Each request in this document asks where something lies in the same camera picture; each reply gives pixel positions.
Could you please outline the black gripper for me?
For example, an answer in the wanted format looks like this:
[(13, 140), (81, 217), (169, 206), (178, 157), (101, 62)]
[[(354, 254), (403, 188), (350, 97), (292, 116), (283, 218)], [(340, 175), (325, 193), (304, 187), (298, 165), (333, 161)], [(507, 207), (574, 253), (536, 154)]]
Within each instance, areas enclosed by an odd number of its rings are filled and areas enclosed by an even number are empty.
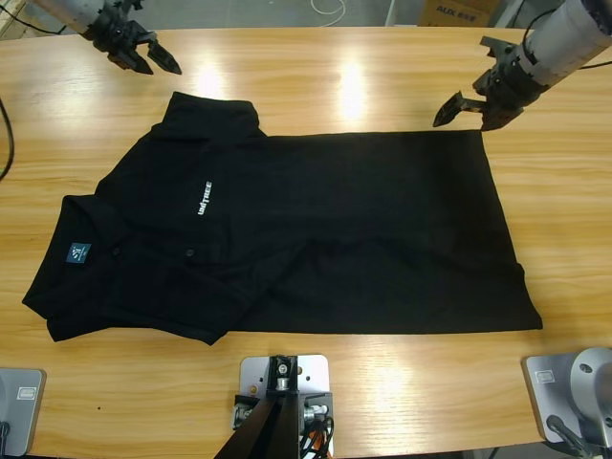
[(492, 131), (506, 126), (518, 111), (536, 101), (550, 86), (537, 82), (521, 67), (518, 45), (488, 45), (487, 56), (495, 59), (493, 66), (472, 84), (484, 100), (465, 98), (458, 91), (438, 110), (433, 127), (452, 122), (462, 112), (481, 113), (481, 130)]
[(142, 1), (104, 1), (98, 17), (88, 26), (84, 38), (123, 70), (153, 75), (149, 64), (137, 53), (137, 47), (147, 44), (147, 56), (162, 70), (181, 75), (182, 69), (174, 56), (157, 40), (157, 35), (128, 17), (134, 9), (142, 9)]

